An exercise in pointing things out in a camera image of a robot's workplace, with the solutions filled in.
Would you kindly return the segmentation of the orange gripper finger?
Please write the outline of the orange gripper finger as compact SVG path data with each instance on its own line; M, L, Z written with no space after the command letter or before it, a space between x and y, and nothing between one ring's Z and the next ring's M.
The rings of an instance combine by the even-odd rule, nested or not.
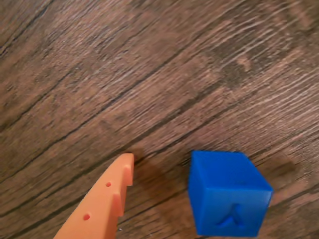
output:
M114 239L133 184L134 155L114 160L55 235L56 239Z

